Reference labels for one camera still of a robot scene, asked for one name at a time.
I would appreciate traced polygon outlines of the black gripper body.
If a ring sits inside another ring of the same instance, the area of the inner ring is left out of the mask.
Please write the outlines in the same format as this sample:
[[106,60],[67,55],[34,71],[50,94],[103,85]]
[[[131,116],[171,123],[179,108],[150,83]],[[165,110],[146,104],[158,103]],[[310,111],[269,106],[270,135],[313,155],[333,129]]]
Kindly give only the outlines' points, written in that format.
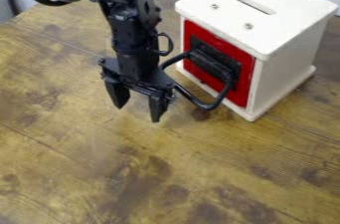
[[135,12],[114,12],[109,17],[113,29],[114,58],[101,62],[105,82],[127,85],[130,91],[151,96],[157,91],[173,91],[174,80],[161,68],[161,58],[167,51],[161,50],[158,24],[159,14],[141,17]]

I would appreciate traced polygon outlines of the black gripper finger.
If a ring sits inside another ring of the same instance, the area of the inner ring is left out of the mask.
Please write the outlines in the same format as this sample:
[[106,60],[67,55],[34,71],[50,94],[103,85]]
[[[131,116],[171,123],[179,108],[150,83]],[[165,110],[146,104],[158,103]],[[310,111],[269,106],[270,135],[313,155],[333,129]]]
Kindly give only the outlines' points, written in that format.
[[163,114],[169,111],[173,101],[173,91],[157,91],[150,96],[150,109],[153,122],[159,122]]
[[118,109],[122,109],[131,99],[131,91],[126,84],[106,82],[107,91]]

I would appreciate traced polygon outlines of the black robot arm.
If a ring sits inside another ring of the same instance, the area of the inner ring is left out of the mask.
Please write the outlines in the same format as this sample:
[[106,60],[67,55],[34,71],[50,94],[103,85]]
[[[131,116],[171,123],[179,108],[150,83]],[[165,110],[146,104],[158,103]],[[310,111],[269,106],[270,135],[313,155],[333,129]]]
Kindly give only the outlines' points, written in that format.
[[[81,0],[35,0],[47,6],[65,6]],[[93,0],[101,5],[113,29],[113,48],[117,55],[101,60],[102,77],[117,107],[123,107],[131,92],[150,97],[153,121],[169,110],[174,80],[161,67],[158,24],[162,8],[155,0]]]

